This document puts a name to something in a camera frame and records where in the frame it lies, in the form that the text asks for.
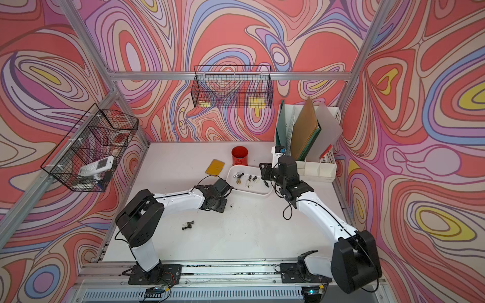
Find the white tray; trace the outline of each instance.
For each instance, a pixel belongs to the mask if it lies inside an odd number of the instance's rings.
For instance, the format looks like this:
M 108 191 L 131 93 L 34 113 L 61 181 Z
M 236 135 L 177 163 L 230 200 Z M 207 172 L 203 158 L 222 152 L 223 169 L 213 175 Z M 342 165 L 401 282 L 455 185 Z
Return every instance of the white tray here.
M 237 178 L 234 178 L 234 175 L 237 173 L 244 173 L 241 177 L 241 184 L 237 184 Z M 252 176 L 251 182 L 249 183 L 251 187 L 247 188 L 246 181 L 249 176 Z M 254 176 L 258 177 L 258 182 L 253 181 Z M 251 197 L 266 198 L 271 194 L 271 190 L 273 189 L 270 181 L 267 181 L 269 187 L 264 184 L 264 181 L 261 179 L 261 170 L 259 170 L 259 167 L 246 165 L 234 165 L 231 167 L 227 174 L 226 182 L 234 188 L 232 191 L 248 194 Z

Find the colorful swirl backdrop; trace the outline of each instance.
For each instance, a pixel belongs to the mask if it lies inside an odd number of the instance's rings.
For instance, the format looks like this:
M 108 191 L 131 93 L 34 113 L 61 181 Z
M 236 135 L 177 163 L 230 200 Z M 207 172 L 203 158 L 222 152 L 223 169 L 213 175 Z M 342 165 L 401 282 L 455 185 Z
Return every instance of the colorful swirl backdrop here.
M 338 182 L 398 302 L 484 302 L 485 2 L 398 0 L 340 109 Z
M 377 0 L 76 2 L 112 71 L 193 71 L 270 64 L 273 71 L 350 71 Z M 281 100 L 335 104 L 342 81 L 276 81 L 271 109 L 194 109 L 190 81 L 119 81 L 152 142 L 271 141 Z
M 107 89 L 57 1 L 0 1 L 0 29 L 1 220 Z M 64 297 L 97 253 L 141 154 L 135 137 L 105 193 L 52 184 L 0 251 L 1 303 Z

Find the white table surface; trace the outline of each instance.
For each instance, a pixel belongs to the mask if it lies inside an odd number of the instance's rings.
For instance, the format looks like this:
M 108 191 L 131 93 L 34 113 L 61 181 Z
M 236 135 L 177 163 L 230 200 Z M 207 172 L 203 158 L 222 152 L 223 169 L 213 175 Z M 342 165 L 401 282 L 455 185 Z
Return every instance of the white table surface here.
M 248 165 L 271 162 L 274 143 L 158 143 L 152 144 L 133 185 L 129 200 L 143 189 L 170 193 L 191 189 L 203 177 L 213 159 L 225 162 L 219 174 L 226 179 L 232 166 L 232 148 L 243 145 Z M 211 184 L 208 177 L 202 184 Z M 326 205 L 344 220 L 331 183 L 308 182 Z M 291 220 L 282 217 L 288 203 L 274 192 L 266 199 L 250 199 L 236 193 L 227 198 L 224 213 L 189 210 L 160 221 L 153 235 L 155 250 L 162 261 L 241 260 L 296 258 L 312 249 L 332 253 L 333 244 L 298 210 Z M 184 223 L 194 221 L 192 229 L 182 231 Z M 123 241 L 113 240 L 103 261 L 133 261 Z

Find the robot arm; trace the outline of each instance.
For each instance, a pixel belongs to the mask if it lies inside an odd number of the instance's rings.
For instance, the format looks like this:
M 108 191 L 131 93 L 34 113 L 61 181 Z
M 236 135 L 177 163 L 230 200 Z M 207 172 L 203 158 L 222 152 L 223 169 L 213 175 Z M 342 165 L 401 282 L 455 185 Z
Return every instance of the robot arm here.
M 300 180 L 296 161 L 273 147 L 273 163 L 261 163 L 263 180 L 271 180 L 291 207 L 305 214 L 334 243 L 332 258 L 310 251 L 298 257 L 297 270 L 311 279 L 332 277 L 346 293 L 351 293 L 382 276 L 375 239 L 367 230 L 359 232 L 339 218 L 313 191 Z
M 283 153 L 273 154 L 273 164 L 259 165 L 261 178 L 279 186 L 284 199 L 305 214 L 334 243 L 331 258 L 316 250 L 300 255 L 297 263 L 299 275 L 307 281 L 319 275 L 331 277 L 346 293 L 380 278 L 382 272 L 374 237 L 368 231 L 357 231 L 332 212 L 313 188 L 300 180 L 292 157 Z M 152 194 L 149 190 L 142 190 L 126 205 L 116 217 L 116 225 L 131 248 L 141 268 L 139 271 L 149 276 L 146 284 L 153 284 L 161 273 L 167 271 L 160 263 L 152 242 L 160 219 L 198 208 L 222 213 L 230 189 L 225 180 L 219 179 L 213 185 L 195 186 L 191 190 L 170 194 Z
M 229 189 L 227 182 L 219 179 L 213 185 L 197 185 L 188 191 L 168 194 L 152 194 L 149 190 L 138 192 L 118 214 L 116 225 L 128 241 L 141 269 L 151 271 L 160 262 L 152 236 L 161 218 L 189 209 L 224 212 Z

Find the wire mesh basket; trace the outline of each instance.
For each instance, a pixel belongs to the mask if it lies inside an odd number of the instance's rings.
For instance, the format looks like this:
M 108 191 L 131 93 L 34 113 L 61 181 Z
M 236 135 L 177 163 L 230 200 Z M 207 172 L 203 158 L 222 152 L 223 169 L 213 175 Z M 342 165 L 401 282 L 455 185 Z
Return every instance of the wire mesh basket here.
M 138 130 L 138 119 L 116 110 L 91 114 L 80 135 L 68 139 L 69 146 L 54 164 L 46 164 L 66 137 L 49 154 L 41 168 L 72 191 L 104 192 Z M 90 176 L 79 175 L 81 167 L 112 156 L 111 169 Z
M 270 65 L 195 65 L 194 107 L 270 108 Z

